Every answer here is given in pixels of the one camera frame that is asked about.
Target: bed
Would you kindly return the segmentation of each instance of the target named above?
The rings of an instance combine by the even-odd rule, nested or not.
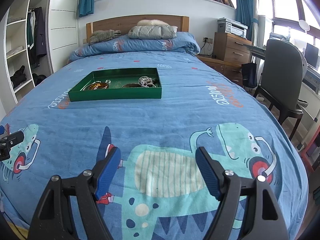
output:
[[[73,58],[20,100],[0,123],[5,132],[22,130],[25,136],[12,149],[14,157],[0,165],[1,212],[28,229],[52,175],[77,176],[117,146],[122,160],[109,192],[97,202],[113,238],[202,239],[218,206],[194,159],[196,148],[204,146],[225,169],[267,178],[293,240],[308,200],[302,161],[265,106],[192,55],[199,46],[186,33],[188,17],[139,15],[88,23],[87,40],[95,30],[126,34],[141,19],[178,26],[177,38],[188,37],[188,45],[95,50],[90,56],[77,50],[80,59]],[[127,67],[156,67],[162,98],[68,99],[68,91],[91,71]],[[76,199],[71,201],[78,235],[86,239]],[[231,240],[239,233],[244,205],[241,199]]]

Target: dark jacket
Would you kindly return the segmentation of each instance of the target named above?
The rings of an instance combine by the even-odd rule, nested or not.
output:
[[[30,50],[29,60],[31,68],[40,66],[39,59],[47,55],[45,43],[45,23],[43,20],[42,7],[33,9],[36,15],[34,46]]]

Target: wooden drawer cabinet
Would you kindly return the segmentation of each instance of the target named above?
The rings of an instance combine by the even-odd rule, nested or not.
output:
[[[251,41],[230,33],[215,33],[213,53],[217,59],[238,65],[248,63],[250,53],[244,44]]]
[[[208,61],[204,61],[204,63],[213,68],[215,71],[223,74],[223,69],[224,69],[224,65],[223,64],[218,64],[218,63],[213,63],[213,62],[208,62]]]
[[[237,49],[239,51],[245,52],[245,53],[250,53],[248,48],[244,46],[244,44],[251,45],[251,41],[247,41],[245,39],[239,40],[234,37],[227,37],[227,47],[232,48],[232,49]]]
[[[242,79],[242,73],[240,67],[224,66],[223,75],[227,78],[238,78]]]
[[[225,61],[211,58],[211,57],[204,57],[200,55],[197,55],[197,58],[207,66],[223,74],[226,78],[228,78],[233,83],[239,86],[242,86],[241,65],[225,62]]]
[[[232,48],[227,48],[224,61],[241,65],[243,63],[248,63],[249,56],[250,56],[249,53],[245,53],[240,50],[236,50]]]

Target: wooden headboard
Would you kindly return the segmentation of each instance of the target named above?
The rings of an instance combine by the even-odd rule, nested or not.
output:
[[[161,14],[130,15],[87,23],[87,41],[89,41],[91,34],[95,31],[121,30],[121,35],[125,35],[129,33],[132,27],[137,25],[138,21],[154,19],[164,21],[171,26],[177,26],[178,32],[189,31],[189,17],[187,16]]]

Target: printer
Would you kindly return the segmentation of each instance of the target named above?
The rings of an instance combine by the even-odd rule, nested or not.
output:
[[[218,33],[232,33],[246,39],[247,29],[248,27],[240,22],[227,18],[218,19]]]

